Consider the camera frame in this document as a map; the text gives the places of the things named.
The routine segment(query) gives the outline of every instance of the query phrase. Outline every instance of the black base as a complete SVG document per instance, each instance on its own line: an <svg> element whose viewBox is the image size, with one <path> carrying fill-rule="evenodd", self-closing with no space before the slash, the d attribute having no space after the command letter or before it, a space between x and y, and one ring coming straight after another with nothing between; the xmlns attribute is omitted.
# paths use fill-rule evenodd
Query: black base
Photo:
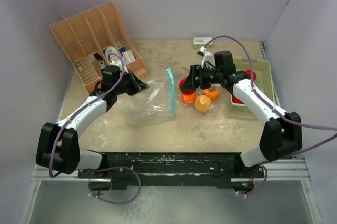
<svg viewBox="0 0 337 224"><path fill-rule="evenodd" d="M237 187L237 183L232 183L232 178L248 181L252 172L256 178L264 177L263 171L259 171L258 166L240 168L239 155L240 153L103 152L100 169L115 166L132 167L144 186L215 186L229 189ZM90 171L80 171L78 177L110 178L108 172ZM127 186L138 185L135 175L125 169L113 170L112 177L112 190L126 190ZM239 190L247 190L251 186L251 182L245 182ZM105 187L98 186L96 189L109 189L110 186Z"/></svg>

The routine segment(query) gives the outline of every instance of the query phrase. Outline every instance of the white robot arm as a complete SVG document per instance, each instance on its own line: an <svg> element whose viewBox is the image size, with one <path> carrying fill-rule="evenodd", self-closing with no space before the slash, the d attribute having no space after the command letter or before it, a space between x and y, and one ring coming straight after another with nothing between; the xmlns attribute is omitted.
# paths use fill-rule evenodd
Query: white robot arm
<svg viewBox="0 0 337 224"><path fill-rule="evenodd" d="M132 96L148 89L147 84L127 70L120 79L121 65L111 63L102 73L102 81L96 84L95 90L76 111L55 124L46 123L42 126L36 154L38 165L49 168L53 158L53 169L65 174L75 169L97 169L100 166L102 155L94 151L80 151L79 137L115 104L118 95L126 93ZM61 144L53 150L58 141Z"/></svg>
<svg viewBox="0 0 337 224"><path fill-rule="evenodd" d="M202 54L209 57L209 52L204 47L201 47L198 52L201 57L203 57ZM264 125L259 145L240 154L242 165L252 167L300 150L302 148L301 128L286 123L274 113L274 110L296 122L301 122L300 116L296 112L287 113L254 86L257 93L273 108L259 99L252 90L250 76L244 71L236 71L232 54L229 51L214 53L214 59L215 67L212 69L203 67L203 64L191 65L189 75L180 89L195 91L198 87L207 89L211 84L219 84L240 99Z"/></svg>

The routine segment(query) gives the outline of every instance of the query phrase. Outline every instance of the plastic bag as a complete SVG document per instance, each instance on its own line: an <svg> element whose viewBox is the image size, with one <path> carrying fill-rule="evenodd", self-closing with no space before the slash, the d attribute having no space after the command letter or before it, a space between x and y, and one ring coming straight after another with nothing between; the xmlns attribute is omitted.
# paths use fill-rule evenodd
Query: plastic bag
<svg viewBox="0 0 337 224"><path fill-rule="evenodd" d="M183 68L184 75L188 75L186 68ZM184 83L185 78L177 79L178 87ZM194 93L181 93L177 95L176 103L186 109L201 112L210 113L217 110L218 98L220 96L220 88L218 86L212 85L209 89L201 90L197 89Z"/></svg>
<svg viewBox="0 0 337 224"><path fill-rule="evenodd" d="M122 114L129 125L144 126L167 122L174 118L175 89L171 69L145 81L149 89L124 102Z"/></svg>

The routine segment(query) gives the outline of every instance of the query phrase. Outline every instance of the table surface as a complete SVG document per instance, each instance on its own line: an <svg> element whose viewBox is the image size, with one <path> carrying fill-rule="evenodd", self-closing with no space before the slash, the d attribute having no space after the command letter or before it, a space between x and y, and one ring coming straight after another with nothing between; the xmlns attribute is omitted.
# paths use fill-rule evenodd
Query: table surface
<svg viewBox="0 0 337 224"><path fill-rule="evenodd" d="M263 59L258 41L242 43L252 58ZM189 68L201 62L191 40L137 40L132 44L143 57L149 77L170 67L176 85L187 76L183 66ZM231 51L233 57L245 57L242 48L233 41L216 41L209 48L211 53L221 50ZM74 72L61 118L76 110L87 97ZM111 152L242 152L256 146L261 137L263 127L252 113L229 110L230 94L226 90L216 100L215 112L200 114L176 104L175 119L160 124L148 124L151 119L130 123L122 109L132 98L118 96L115 105L81 135L80 148Z"/></svg>

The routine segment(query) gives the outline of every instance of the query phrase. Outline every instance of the orange fruit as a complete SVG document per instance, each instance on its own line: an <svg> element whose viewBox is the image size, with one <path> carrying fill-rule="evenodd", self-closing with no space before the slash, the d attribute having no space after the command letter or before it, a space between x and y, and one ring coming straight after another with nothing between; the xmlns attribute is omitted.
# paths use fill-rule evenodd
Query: orange fruit
<svg viewBox="0 0 337 224"><path fill-rule="evenodd" d="M212 85L209 89L203 90L204 94L208 96L211 100L215 100L220 95L220 90L218 87Z"/></svg>
<svg viewBox="0 0 337 224"><path fill-rule="evenodd" d="M193 104L196 100L196 92L193 92L191 95L181 94L181 100L186 104Z"/></svg>
<svg viewBox="0 0 337 224"><path fill-rule="evenodd" d="M205 95L198 96L194 102L194 106L199 112L207 112L211 108L211 104L211 99Z"/></svg>

